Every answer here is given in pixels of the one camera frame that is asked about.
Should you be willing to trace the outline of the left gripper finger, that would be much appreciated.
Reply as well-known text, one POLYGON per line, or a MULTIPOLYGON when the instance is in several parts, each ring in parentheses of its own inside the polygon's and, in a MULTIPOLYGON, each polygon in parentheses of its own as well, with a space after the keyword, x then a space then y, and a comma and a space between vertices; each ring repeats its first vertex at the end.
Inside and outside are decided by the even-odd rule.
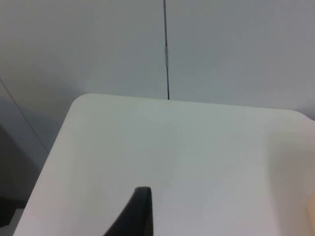
POLYGON ((152 191, 136 187, 131 198, 105 236, 152 236, 154 234, 152 191))

